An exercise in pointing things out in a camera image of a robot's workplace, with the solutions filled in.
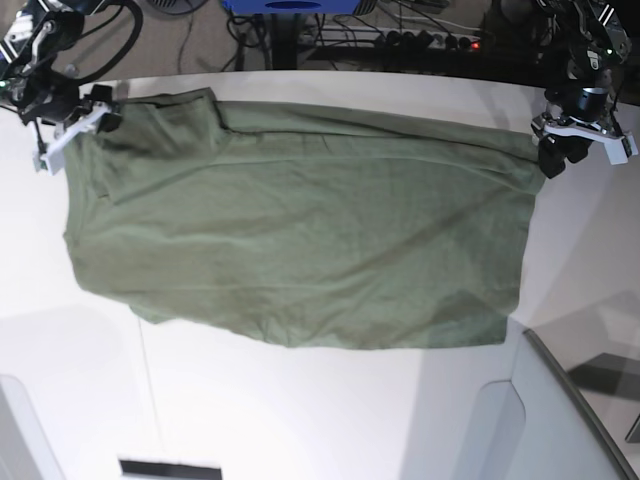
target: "white panel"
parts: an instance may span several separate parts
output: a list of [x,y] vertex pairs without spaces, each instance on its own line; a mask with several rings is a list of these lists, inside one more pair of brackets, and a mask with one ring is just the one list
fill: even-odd
[[[0,376],[0,418],[5,419],[4,425],[16,427],[0,428],[0,458],[4,456],[5,467],[13,465],[16,478],[37,475],[34,480],[64,480],[29,394],[16,378]],[[5,455],[2,446],[16,455]]]
[[513,385],[527,428],[509,470],[511,480],[618,480],[603,447],[527,341],[518,349]]
[[504,480],[524,429],[524,405],[511,382],[485,385],[478,393],[453,478]]

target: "garment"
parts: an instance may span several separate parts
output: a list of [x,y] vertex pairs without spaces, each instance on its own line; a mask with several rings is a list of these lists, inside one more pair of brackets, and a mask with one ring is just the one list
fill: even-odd
[[288,347],[504,340],[543,183],[527,135],[205,91],[123,116],[65,151],[84,289]]

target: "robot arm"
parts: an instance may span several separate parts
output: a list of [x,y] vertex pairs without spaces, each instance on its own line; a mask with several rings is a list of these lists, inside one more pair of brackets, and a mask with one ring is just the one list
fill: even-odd
[[[127,8],[134,28],[122,49],[98,71],[69,78],[53,69],[58,54],[73,47],[83,34],[85,17],[109,6]],[[101,78],[131,50],[142,30],[142,10],[133,0],[28,0],[0,40],[0,102],[15,109],[33,130],[37,170],[55,174],[64,166],[62,150],[78,133],[115,128],[118,105],[111,89],[96,87],[81,98],[80,87]],[[56,127],[50,145],[40,136],[39,122]]]
[[611,78],[632,45],[616,11],[605,0],[536,1],[563,29],[569,53],[566,83],[545,91],[547,109],[531,123],[540,168],[554,178],[566,160],[583,160],[593,142],[604,145],[612,165],[627,163],[638,148],[615,117]]

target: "power strip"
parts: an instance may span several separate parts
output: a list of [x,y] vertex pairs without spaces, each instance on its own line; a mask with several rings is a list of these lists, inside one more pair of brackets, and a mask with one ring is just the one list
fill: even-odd
[[[427,46],[427,48],[431,50],[461,50],[467,51],[470,53],[474,53],[476,51],[482,50],[482,38],[477,35],[466,35],[466,34],[457,34],[452,33],[448,35],[441,31],[431,31],[431,30],[416,30],[416,29],[403,29],[402,34],[410,33],[414,37],[418,37],[420,33],[427,32],[429,35],[433,37],[433,41]],[[393,28],[379,28],[373,29],[369,27],[352,27],[349,26],[349,29],[344,29],[339,26],[326,26],[322,29],[322,36],[318,36],[317,31],[306,32],[300,38],[302,45],[315,46],[315,47],[363,47],[363,48],[375,48],[376,40],[380,38],[381,35],[384,35],[385,38],[391,32],[399,31]],[[462,41],[463,45],[468,45],[466,48],[454,47],[451,48],[447,45],[447,37],[454,37],[456,39],[456,44],[459,46]]]

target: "white bracket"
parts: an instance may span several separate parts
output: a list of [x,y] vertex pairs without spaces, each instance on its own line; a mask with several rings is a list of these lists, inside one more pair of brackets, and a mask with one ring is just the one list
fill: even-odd
[[558,137],[582,137],[602,143],[611,165],[629,163],[629,157],[638,155],[638,146],[631,132],[625,132],[622,137],[614,137],[577,125],[560,127],[549,123],[544,126],[544,132]]
[[[38,150],[34,153],[33,160],[36,171],[46,170],[50,176],[54,176],[65,167],[64,148],[79,134],[96,132],[102,117],[111,113],[113,109],[106,103],[96,102],[93,111],[81,118],[68,129],[64,130],[59,124],[56,127],[55,140],[46,144],[46,152],[41,154]],[[38,141],[35,125],[29,124],[29,128]]]

